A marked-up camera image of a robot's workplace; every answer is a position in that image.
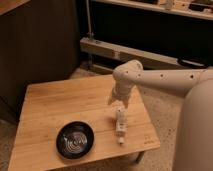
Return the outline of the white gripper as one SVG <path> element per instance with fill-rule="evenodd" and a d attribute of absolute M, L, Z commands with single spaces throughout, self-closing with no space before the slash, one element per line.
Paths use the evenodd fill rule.
<path fill-rule="evenodd" d="M 133 84 L 129 82 L 116 81 L 115 85 L 112 89 L 112 94 L 108 98 L 108 105 L 111 105 L 115 102 L 115 100 L 123 101 L 124 107 L 127 109 L 129 106 L 129 98 L 131 95 L 131 90 L 133 88 Z"/>

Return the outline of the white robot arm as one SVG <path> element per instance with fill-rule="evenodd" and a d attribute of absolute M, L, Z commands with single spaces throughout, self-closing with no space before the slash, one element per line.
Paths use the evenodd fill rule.
<path fill-rule="evenodd" d="M 108 102 L 129 106 L 132 89 L 153 90 L 178 107 L 171 171 L 213 171 L 213 67 L 146 70 L 138 60 L 117 66 Z"/>

